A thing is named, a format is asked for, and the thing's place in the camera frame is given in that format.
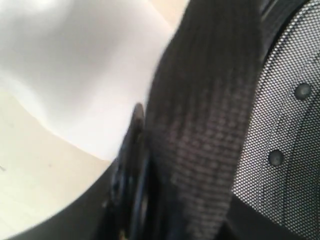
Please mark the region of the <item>black helmet with visor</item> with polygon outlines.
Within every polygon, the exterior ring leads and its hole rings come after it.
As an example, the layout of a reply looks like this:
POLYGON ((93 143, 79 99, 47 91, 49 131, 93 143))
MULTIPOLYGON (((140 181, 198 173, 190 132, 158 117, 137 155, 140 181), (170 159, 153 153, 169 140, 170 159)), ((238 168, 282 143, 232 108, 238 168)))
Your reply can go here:
POLYGON ((320 3, 193 0, 88 240, 320 237, 320 3))

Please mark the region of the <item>white mannequin head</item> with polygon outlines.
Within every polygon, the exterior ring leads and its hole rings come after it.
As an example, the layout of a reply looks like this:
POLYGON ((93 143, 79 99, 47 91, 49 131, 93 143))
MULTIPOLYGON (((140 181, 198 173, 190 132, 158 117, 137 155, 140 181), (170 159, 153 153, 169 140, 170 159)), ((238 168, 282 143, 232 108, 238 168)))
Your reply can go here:
POLYGON ((53 134, 111 161, 172 33, 147 0, 3 0, 0 84, 53 134))

